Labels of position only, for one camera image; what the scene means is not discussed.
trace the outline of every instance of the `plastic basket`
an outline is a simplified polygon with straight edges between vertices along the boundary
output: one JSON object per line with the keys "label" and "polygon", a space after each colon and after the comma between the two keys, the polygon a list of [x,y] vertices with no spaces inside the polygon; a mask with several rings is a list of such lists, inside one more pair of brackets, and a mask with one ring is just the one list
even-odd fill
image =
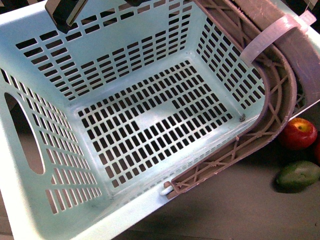
{"label": "plastic basket", "polygon": [[[0,15],[0,183],[16,239],[111,239],[283,128],[297,95],[286,58],[271,46],[248,68],[225,15],[197,4],[92,0],[68,34],[42,2]],[[259,34],[245,24],[244,43]]]}

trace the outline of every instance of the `red apple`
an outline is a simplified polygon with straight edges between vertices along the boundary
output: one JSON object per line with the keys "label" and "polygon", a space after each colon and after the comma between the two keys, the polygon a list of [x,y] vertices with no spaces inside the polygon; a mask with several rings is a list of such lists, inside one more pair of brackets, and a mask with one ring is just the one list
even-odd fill
{"label": "red apple", "polygon": [[278,139],[289,150],[302,150],[309,147],[317,138],[316,127],[303,118],[296,117],[288,122]]}
{"label": "red apple", "polygon": [[313,144],[312,150],[313,150],[313,155],[320,166],[320,135],[318,135],[318,137],[316,138]]}

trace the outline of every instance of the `green mango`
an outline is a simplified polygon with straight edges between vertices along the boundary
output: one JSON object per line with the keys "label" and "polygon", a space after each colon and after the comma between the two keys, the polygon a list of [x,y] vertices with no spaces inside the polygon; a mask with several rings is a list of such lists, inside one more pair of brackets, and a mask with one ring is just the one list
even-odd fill
{"label": "green mango", "polygon": [[300,189],[320,178],[320,167],[310,161],[291,162],[282,168],[276,182],[285,189]]}

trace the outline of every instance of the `light blue basket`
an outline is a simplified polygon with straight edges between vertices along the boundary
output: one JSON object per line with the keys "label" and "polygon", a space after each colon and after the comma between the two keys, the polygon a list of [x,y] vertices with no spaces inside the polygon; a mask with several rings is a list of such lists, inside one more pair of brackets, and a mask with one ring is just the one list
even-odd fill
{"label": "light blue basket", "polygon": [[44,169],[29,167],[1,104],[0,186],[17,240],[112,239],[264,107],[258,71],[193,2],[91,0],[77,19],[64,34],[44,2],[0,15],[1,102],[22,108]]}

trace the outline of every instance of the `handle cutout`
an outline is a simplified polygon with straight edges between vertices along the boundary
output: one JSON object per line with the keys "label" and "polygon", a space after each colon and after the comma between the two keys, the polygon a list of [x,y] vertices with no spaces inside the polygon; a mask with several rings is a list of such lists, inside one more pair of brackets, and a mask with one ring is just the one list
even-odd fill
{"label": "handle cutout", "polygon": [[24,111],[12,95],[5,93],[4,97],[30,169],[36,174],[44,174],[42,156]]}

